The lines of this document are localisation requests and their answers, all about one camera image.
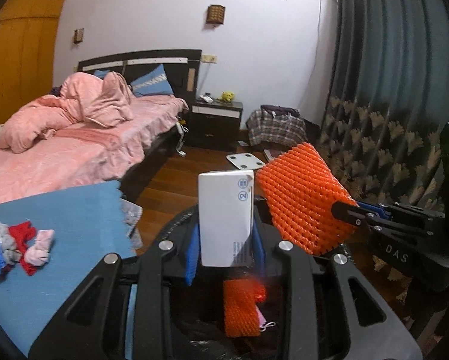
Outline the wooden wardrobe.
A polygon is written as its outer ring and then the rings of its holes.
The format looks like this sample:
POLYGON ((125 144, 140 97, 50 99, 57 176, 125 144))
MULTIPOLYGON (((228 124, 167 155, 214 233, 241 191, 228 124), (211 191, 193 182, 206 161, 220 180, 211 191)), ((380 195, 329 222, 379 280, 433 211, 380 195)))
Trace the wooden wardrobe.
POLYGON ((65 0, 7 0, 0 10, 0 124, 53 84, 65 0))

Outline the white bathroom scale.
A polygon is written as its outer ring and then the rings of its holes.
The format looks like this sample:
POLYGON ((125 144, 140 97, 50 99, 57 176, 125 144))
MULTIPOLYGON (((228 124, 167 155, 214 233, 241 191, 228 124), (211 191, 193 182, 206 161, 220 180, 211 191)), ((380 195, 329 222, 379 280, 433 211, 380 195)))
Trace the white bathroom scale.
POLYGON ((240 170, 258 170, 265 166, 265 162, 260 158, 257 158, 251 153, 236 153, 229 154, 226 159, 230 164, 235 166, 235 168, 240 170))

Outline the orange foam net sleeve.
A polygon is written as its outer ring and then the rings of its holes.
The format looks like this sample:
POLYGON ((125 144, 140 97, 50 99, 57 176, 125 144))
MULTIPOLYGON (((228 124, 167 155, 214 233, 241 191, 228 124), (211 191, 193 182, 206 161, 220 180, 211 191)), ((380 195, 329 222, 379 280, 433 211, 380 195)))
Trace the orange foam net sleeve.
POLYGON ((338 247, 355 226, 333 217, 332 205, 356 201, 310 143, 294 146, 262 167, 256 179, 280 235, 313 255, 338 247))

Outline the yellow plush toy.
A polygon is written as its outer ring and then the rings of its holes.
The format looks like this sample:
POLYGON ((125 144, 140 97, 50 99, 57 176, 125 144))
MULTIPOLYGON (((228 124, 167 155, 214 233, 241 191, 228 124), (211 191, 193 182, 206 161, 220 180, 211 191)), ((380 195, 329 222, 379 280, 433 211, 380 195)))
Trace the yellow plush toy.
POLYGON ((235 94, 230 91, 223 92, 220 96, 220 102, 231 103, 235 98, 235 94))

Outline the bed with pink sheet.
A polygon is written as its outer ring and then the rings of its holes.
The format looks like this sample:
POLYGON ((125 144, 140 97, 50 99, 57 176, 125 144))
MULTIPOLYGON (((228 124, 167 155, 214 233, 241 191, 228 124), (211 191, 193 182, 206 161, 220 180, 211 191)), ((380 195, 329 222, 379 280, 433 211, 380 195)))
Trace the bed with pink sheet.
POLYGON ((0 149, 0 203, 107 180, 121 180, 145 159, 152 144, 175 127, 186 102, 172 95, 139 97, 134 119, 102 129, 84 123, 59 130, 16 154, 0 149))

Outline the black nightstand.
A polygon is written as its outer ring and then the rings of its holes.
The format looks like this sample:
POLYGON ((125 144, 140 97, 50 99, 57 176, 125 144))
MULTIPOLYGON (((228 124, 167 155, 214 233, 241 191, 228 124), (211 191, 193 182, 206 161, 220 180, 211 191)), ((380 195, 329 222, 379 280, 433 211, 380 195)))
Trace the black nightstand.
POLYGON ((190 111, 187 146, 226 152, 236 151, 243 114, 241 102, 207 103, 195 100, 190 111))

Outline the dark patterned curtain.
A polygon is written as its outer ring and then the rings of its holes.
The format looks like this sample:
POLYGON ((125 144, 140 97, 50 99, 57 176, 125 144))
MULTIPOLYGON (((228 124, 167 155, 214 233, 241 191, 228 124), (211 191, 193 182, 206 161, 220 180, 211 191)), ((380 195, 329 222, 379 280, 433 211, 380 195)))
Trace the dark patterned curtain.
POLYGON ((447 123, 449 0, 338 0, 318 150, 350 195, 442 211, 447 123))

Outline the red cloth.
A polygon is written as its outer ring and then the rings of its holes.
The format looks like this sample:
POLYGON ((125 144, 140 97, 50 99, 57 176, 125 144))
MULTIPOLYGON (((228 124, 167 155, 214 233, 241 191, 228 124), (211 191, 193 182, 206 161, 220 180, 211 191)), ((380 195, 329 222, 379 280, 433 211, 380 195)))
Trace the red cloth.
POLYGON ((28 249, 28 242, 30 242, 31 239, 37 235, 37 230, 29 221, 14 226, 9 226, 9 228, 11 236, 13 236, 17 242, 17 248, 22 254, 19 261, 22 269, 24 269, 29 276, 34 275, 37 272, 37 267, 25 262, 23 256, 28 249))

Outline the grey sock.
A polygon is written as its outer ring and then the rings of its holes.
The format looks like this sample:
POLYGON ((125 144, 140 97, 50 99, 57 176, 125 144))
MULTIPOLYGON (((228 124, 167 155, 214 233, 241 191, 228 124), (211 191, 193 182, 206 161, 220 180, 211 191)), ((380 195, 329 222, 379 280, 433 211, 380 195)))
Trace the grey sock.
POLYGON ((0 247, 2 257, 7 265, 14 266, 22 257, 17 248, 17 242, 10 234, 7 224, 0 222, 0 247))

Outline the wall power socket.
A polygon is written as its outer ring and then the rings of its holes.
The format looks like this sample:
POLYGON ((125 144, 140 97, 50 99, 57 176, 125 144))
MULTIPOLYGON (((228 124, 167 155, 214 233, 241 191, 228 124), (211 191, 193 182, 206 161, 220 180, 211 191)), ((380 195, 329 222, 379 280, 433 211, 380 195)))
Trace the wall power socket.
POLYGON ((217 63, 216 55, 202 55, 201 61, 203 63, 217 63))

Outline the left wall lamp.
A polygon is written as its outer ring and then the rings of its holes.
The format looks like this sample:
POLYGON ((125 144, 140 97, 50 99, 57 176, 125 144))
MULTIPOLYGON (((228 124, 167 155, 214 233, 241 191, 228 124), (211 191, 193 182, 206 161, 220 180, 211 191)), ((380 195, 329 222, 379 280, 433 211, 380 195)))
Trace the left wall lamp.
POLYGON ((82 41, 84 41, 84 28, 77 28, 74 31, 74 36, 73 36, 73 43, 78 45, 79 43, 81 43, 82 41))

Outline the blue pillow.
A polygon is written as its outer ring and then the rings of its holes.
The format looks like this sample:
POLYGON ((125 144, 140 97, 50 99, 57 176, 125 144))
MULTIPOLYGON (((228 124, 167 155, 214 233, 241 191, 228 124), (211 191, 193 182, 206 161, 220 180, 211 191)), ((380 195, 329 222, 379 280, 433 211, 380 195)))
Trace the blue pillow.
POLYGON ((162 64, 152 72, 135 79, 130 86, 136 97, 174 94, 162 64))

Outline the pink duvet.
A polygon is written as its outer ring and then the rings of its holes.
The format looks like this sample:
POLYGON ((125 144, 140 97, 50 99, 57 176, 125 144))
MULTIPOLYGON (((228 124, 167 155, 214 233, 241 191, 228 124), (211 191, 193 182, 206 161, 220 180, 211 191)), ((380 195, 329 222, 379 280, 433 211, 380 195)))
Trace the pink duvet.
POLYGON ((133 95, 124 77, 108 72, 104 78, 86 72, 71 74, 58 96, 46 94, 22 106, 4 124, 0 149, 20 154, 59 130, 82 122, 115 127, 133 119, 133 95))

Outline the orange foam net in bin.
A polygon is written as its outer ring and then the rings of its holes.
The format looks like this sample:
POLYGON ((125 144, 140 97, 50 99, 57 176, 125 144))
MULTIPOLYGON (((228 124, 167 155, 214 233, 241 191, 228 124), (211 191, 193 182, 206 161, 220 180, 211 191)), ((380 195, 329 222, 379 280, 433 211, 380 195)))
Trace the orange foam net in bin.
POLYGON ((223 282, 224 331, 227 337, 260 335, 261 316, 258 303, 264 303, 267 291, 255 279, 233 279, 223 282))

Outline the white cardboard box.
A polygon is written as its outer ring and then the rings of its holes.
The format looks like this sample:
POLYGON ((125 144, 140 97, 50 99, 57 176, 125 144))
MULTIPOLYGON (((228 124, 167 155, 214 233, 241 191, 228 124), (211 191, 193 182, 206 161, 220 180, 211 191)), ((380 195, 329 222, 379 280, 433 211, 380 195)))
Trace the white cardboard box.
POLYGON ((198 219, 204 267, 245 267, 252 261, 254 172, 198 176, 198 219))

